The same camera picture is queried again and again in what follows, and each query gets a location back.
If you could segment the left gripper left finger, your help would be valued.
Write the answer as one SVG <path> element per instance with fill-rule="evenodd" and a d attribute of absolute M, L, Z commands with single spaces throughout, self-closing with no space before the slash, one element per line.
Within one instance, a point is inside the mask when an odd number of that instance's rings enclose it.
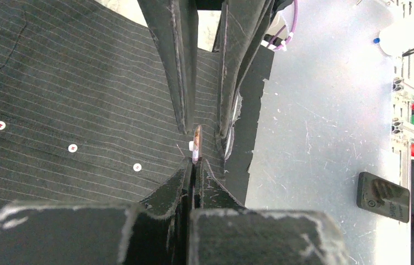
<path fill-rule="evenodd" d="M 185 264 L 190 158 L 138 203 L 17 201 L 0 210 L 0 264 Z"/>

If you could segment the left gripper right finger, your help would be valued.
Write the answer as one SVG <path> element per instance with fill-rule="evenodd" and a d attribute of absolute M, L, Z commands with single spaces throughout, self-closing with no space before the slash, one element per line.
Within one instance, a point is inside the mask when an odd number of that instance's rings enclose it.
<path fill-rule="evenodd" d="M 195 172 L 189 264 L 347 264 L 343 234 L 329 215 L 246 209 L 208 161 L 198 161 Z"/>

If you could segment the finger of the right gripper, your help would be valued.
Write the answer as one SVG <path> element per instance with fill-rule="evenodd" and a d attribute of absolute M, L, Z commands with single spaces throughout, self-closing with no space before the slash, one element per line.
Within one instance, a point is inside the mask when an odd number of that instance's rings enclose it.
<path fill-rule="evenodd" d="M 138 1 L 166 73 L 180 133 L 193 130 L 198 58 L 196 1 Z"/>
<path fill-rule="evenodd" d="M 274 2 L 224 1 L 221 9 L 216 139 L 226 146 L 240 85 L 270 26 Z"/>

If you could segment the white round brooch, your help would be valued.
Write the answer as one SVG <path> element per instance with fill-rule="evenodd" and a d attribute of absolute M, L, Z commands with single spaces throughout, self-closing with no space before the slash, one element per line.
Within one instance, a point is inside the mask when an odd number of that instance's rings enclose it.
<path fill-rule="evenodd" d="M 198 125 L 194 131 L 193 140 L 189 142 L 189 150 L 192 152 L 192 163 L 195 165 L 202 156 L 202 126 Z"/>

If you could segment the black pinstriped shirt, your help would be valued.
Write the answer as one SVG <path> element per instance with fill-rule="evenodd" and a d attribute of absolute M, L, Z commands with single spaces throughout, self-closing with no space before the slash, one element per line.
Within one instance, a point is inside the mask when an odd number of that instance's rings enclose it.
<path fill-rule="evenodd" d="M 113 1 L 0 1 L 0 209 L 137 202 L 188 154 L 149 30 Z"/>

